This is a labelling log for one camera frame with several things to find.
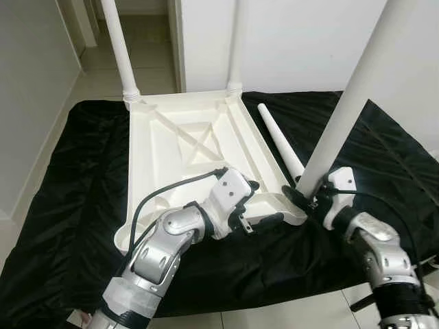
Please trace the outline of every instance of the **baseboard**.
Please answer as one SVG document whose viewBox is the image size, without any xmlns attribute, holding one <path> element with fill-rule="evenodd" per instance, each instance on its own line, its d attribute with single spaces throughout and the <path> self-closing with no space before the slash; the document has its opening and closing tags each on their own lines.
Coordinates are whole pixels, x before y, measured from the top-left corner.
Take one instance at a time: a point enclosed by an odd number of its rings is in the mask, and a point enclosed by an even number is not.
<svg viewBox="0 0 439 329">
<path fill-rule="evenodd" d="M 439 162 L 439 149 L 431 150 L 428 153 L 430 153 L 430 156 L 432 156 L 433 158 L 436 159 L 436 161 Z"/>
<path fill-rule="evenodd" d="M 49 164 L 51 154 L 64 129 L 65 123 L 67 121 L 67 115 L 69 114 L 71 106 L 74 105 L 71 99 L 71 95 L 73 87 L 75 86 L 76 81 L 80 76 L 80 73 L 81 70 L 78 71 L 78 75 L 73 80 L 70 86 L 66 99 L 60 111 L 58 112 L 54 123 L 52 124 L 50 132 L 46 136 L 43 146 L 40 148 L 34 165 L 32 166 L 32 169 L 26 178 L 25 184 L 20 191 L 19 198 L 15 203 L 15 207 L 12 211 L 10 218 L 15 222 L 15 224 L 17 224 L 20 229 L 23 226 L 32 199 L 39 190 L 44 175 L 46 174 L 47 165 Z"/>
<path fill-rule="evenodd" d="M 0 273 L 5 265 L 6 258 L 16 245 L 19 234 L 20 230 L 15 222 L 10 220 L 0 221 Z"/>
<path fill-rule="evenodd" d="M 4 211 L 2 211 L 2 209 L 0 209 L 0 223 L 2 221 L 10 221 L 11 218 L 8 216 L 8 214 Z"/>
</svg>

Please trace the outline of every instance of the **black rubber grip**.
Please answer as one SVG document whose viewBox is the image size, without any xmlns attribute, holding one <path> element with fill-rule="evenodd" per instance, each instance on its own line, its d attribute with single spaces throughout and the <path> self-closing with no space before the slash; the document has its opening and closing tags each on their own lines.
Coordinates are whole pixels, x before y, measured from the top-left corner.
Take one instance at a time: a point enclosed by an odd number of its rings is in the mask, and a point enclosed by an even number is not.
<svg viewBox="0 0 439 329">
<path fill-rule="evenodd" d="M 355 216 L 359 214 L 354 208 L 349 206 L 344 207 L 338 214 L 335 216 L 332 226 L 334 230 L 339 232 L 340 234 L 345 234 L 348 230 L 349 224 L 354 219 Z"/>
<path fill-rule="evenodd" d="M 105 302 L 102 303 L 101 311 L 113 321 L 129 329 L 146 329 L 151 321 L 151 319 L 144 317 L 143 315 L 138 314 L 133 310 L 128 310 L 125 313 L 117 315 L 112 310 L 110 310 L 107 303 Z"/>
<path fill-rule="evenodd" d="M 377 287 L 373 297 L 382 319 L 402 314 L 429 314 L 420 287 L 410 283 L 393 283 Z"/>
<path fill-rule="evenodd" d="M 211 219 L 209 218 L 209 215 L 207 214 L 205 209 L 203 209 L 203 207 L 201 207 L 197 201 L 189 202 L 186 206 L 183 207 L 183 209 L 188 208 L 188 207 L 192 207 L 192 206 L 196 207 L 200 211 L 201 216 L 203 217 L 203 221 L 204 221 L 203 239 L 213 235 L 213 233 L 215 233 L 215 229 L 213 227 Z"/>
</svg>

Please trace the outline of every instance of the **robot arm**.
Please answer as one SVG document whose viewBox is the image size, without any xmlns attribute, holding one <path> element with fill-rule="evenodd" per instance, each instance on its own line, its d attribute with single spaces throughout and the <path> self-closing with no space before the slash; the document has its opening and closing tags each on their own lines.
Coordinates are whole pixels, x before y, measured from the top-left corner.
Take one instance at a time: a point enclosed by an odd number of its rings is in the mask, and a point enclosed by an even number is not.
<svg viewBox="0 0 439 329">
<path fill-rule="evenodd" d="M 396 230 L 367 212 L 356 211 L 352 208 L 355 195 L 334 195 L 329 192 L 334 188 L 356 189 L 351 168 L 330 174 L 317 194 L 317 204 L 308 211 L 326 229 L 339 232 L 361 257 L 381 316 L 381 328 L 439 328 L 438 320 L 429 314 L 421 284 Z"/>
<path fill-rule="evenodd" d="M 89 328 L 146 328 L 177 272 L 181 255 L 206 237 L 227 236 L 231 218 L 248 226 L 241 214 L 258 187 L 229 169 L 202 204 L 191 202 L 163 213 L 153 233 L 137 245 L 122 275 L 111 279 L 103 306 Z"/>
</svg>

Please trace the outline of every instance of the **black fabric sheet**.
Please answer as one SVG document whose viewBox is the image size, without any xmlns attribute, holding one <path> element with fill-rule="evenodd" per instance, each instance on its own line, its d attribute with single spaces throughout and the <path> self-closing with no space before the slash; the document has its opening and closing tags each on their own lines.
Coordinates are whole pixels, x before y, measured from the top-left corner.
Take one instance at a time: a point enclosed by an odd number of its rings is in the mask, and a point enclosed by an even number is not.
<svg viewBox="0 0 439 329">
<path fill-rule="evenodd" d="M 244 93 L 243 101 L 287 175 L 257 104 L 268 106 L 306 163 L 339 97 Z M 126 216 L 128 130 L 121 102 L 84 101 L 71 110 L 0 277 L 0 328 L 57 328 L 72 308 L 99 306 L 121 260 L 112 238 Z M 439 252 L 439 164 L 372 102 L 337 157 L 340 166 L 354 169 L 359 191 L 384 196 L 405 215 L 422 258 Z M 360 196 L 355 206 L 393 225 L 412 256 L 389 209 Z M 273 215 L 254 229 L 194 245 L 157 316 L 263 306 L 365 280 L 352 249 L 312 220 L 294 227 Z"/>
</svg>

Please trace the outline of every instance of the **doorway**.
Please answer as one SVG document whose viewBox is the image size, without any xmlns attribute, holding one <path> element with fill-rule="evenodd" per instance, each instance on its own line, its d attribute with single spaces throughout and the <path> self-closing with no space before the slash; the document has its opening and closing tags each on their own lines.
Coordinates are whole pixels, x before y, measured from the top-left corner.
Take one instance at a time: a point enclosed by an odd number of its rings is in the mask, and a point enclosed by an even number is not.
<svg viewBox="0 0 439 329">
<path fill-rule="evenodd" d="M 101 1 L 58 1 L 84 74 L 93 77 L 118 75 Z M 84 7 L 89 21 L 88 32 L 95 37 L 94 45 L 85 42 L 80 24 L 84 17 L 79 17 L 72 5 L 81 1 L 88 4 Z M 179 0 L 116 0 L 134 77 L 142 95 L 183 91 L 176 2 Z"/>
</svg>

